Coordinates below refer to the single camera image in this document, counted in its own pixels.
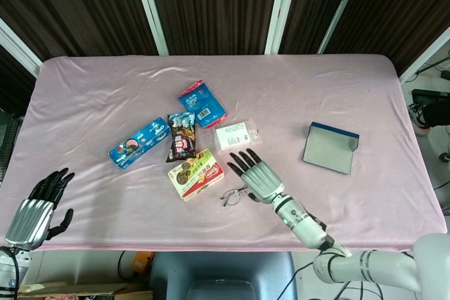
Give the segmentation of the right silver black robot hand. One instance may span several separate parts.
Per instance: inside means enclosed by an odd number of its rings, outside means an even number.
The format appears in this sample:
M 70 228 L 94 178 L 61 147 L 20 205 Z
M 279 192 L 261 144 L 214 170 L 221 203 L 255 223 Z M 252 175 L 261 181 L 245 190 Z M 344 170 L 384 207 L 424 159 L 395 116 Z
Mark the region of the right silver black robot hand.
M 252 149 L 229 153 L 227 166 L 244 182 L 258 202 L 271 204 L 284 191 L 284 184 L 271 167 Z

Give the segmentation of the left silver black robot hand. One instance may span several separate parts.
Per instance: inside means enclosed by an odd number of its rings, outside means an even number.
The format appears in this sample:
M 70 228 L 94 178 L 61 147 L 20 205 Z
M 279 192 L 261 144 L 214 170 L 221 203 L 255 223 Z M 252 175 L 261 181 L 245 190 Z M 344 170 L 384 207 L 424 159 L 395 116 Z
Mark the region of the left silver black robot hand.
M 51 227 L 51 222 L 68 183 L 74 177 L 75 173 L 68 168 L 55 171 L 40 180 L 29 197 L 21 202 L 5 236 L 13 252 L 33 251 L 68 229 L 73 209 L 66 211 L 60 225 Z

